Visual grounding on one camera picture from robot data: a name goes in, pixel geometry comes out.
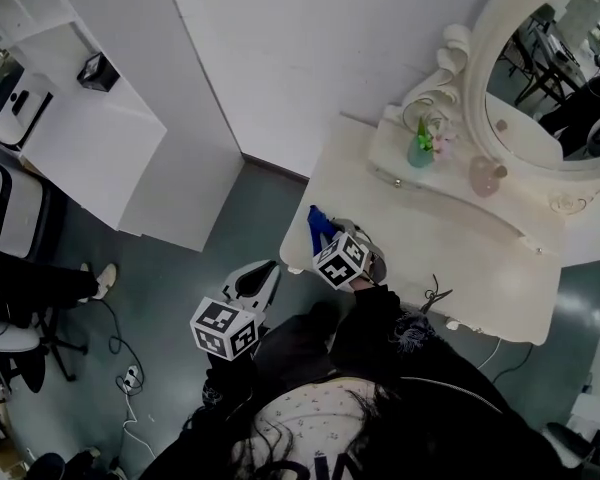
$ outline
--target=white box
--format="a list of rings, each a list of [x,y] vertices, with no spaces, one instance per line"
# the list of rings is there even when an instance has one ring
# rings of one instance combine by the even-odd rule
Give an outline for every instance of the white box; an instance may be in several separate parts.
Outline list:
[[[313,257],[313,268],[336,290],[364,272],[369,250],[343,233]]]
[[[205,297],[190,322],[201,350],[233,361],[258,341],[256,315]]]

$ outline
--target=oval mirror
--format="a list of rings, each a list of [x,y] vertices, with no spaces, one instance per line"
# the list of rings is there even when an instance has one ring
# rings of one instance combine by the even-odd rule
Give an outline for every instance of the oval mirror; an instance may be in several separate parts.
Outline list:
[[[600,0],[532,12],[502,48],[485,104],[494,134],[522,160],[560,168],[600,157]]]

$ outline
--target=black hair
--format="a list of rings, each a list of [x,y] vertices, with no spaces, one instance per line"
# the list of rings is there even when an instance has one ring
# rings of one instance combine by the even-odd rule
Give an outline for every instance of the black hair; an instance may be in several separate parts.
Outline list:
[[[446,388],[421,382],[403,381],[394,389],[376,385],[373,399],[350,395],[364,414],[347,449],[354,480],[557,478],[564,472],[551,445],[509,409],[501,412],[469,395],[456,391],[450,396]],[[282,447],[285,431],[290,435]],[[271,466],[288,457],[293,434],[278,432],[265,464],[257,467],[251,442],[244,441],[231,464],[232,477],[280,478],[286,471]]]

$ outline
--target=zipper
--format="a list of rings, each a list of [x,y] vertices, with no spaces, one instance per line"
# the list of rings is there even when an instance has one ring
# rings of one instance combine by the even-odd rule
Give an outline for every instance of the zipper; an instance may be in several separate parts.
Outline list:
[[[421,377],[400,377],[400,378],[402,380],[421,380],[423,382],[429,382],[430,384],[436,384],[438,386],[445,386],[447,388],[454,389],[454,390],[464,393],[466,395],[472,396],[476,400],[480,400],[482,403],[484,403],[485,405],[488,405],[497,413],[502,414],[502,411],[500,409],[498,409],[495,405],[493,405],[491,402],[489,402],[485,398],[481,397],[480,395],[477,395],[473,391],[469,391],[468,389],[460,388],[458,386],[454,386],[453,384],[447,384],[446,382],[440,382],[438,380],[423,379]]]

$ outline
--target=black shoe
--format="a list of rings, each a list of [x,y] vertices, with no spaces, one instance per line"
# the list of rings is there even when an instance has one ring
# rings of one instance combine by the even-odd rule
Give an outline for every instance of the black shoe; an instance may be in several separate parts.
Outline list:
[[[336,332],[340,323],[340,311],[332,302],[316,302],[309,311],[308,316],[311,317],[316,326],[316,331],[320,333],[321,337],[324,337],[325,341]]]

